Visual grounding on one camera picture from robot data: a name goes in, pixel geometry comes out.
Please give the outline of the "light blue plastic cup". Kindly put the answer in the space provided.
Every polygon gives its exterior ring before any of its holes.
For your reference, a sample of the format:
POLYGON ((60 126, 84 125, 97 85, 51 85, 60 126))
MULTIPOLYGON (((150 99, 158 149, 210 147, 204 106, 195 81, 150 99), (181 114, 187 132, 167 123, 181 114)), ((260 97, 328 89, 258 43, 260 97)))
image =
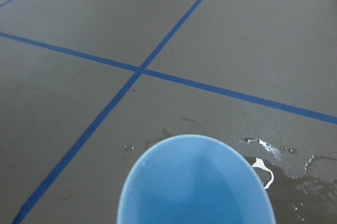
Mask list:
POLYGON ((225 143, 178 135, 146 150, 127 175, 117 223, 275 223, 252 165, 225 143))

